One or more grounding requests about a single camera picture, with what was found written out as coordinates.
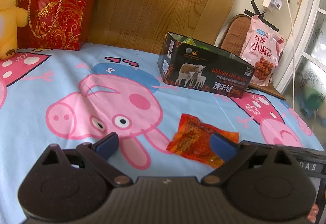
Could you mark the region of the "person's right hand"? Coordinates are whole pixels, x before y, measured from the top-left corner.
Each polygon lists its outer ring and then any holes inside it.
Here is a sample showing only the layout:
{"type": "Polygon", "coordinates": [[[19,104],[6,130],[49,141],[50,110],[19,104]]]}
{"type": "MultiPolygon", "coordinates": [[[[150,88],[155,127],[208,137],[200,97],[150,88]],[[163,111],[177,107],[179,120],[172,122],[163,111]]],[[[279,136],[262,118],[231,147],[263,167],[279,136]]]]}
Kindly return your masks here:
{"type": "Polygon", "coordinates": [[[316,219],[317,219],[317,214],[319,212],[319,207],[317,204],[313,204],[308,216],[307,216],[307,219],[308,221],[310,221],[310,223],[316,223],[316,219]]]}

